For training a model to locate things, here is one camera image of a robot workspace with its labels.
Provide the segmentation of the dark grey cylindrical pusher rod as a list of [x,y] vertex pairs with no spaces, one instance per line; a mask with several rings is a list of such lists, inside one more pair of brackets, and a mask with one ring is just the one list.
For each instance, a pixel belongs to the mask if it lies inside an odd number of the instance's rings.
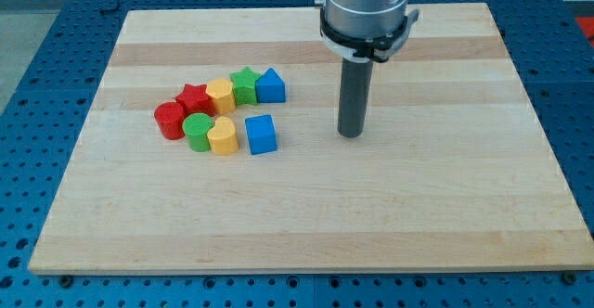
[[355,138],[363,132],[372,69],[372,61],[342,61],[337,130],[344,137]]

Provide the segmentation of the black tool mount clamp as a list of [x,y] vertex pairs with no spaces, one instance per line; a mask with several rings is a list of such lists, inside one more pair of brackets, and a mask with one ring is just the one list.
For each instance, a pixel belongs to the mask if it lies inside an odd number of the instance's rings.
[[319,15],[322,42],[330,51],[354,63],[384,63],[406,44],[420,11],[412,10],[393,32],[372,39],[350,37],[338,32],[326,20],[324,9],[320,10]]

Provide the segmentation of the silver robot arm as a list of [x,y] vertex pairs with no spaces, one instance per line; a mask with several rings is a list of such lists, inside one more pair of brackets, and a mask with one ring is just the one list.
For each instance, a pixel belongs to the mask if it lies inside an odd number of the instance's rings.
[[407,11],[408,0],[323,0],[320,34],[342,58],[338,133],[362,134],[373,65],[384,63],[407,42],[420,12]]

